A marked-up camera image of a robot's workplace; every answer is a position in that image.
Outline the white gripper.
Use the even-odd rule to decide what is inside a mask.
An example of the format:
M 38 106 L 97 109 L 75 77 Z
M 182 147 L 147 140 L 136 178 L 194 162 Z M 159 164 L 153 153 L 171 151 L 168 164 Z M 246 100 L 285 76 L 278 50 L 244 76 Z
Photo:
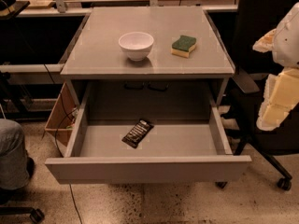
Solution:
M 257 127 L 273 131 L 299 103 L 299 3 L 296 3 L 273 29 L 257 40 L 252 48 L 266 53 L 284 68 L 277 76 L 269 75 L 264 87 Z

